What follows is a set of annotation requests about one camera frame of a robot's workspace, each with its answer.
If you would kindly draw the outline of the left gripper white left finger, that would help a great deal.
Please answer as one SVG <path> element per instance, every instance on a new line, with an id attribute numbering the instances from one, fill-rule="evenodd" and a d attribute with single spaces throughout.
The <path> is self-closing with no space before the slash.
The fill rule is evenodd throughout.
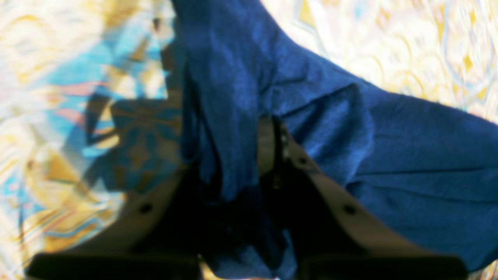
<path id="1" fill-rule="evenodd" d="M 194 231 L 180 216 L 192 168 L 181 165 L 112 225 L 80 245 L 39 253 L 27 280 L 199 280 Z"/>

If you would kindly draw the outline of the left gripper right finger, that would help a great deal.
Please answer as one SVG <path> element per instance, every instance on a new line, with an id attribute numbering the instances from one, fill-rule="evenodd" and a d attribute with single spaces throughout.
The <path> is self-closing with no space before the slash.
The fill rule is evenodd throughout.
<path id="1" fill-rule="evenodd" d="M 327 177 L 276 117 L 258 127 L 265 209 L 290 234 L 297 280 L 465 280 L 462 261 L 409 242 Z"/>

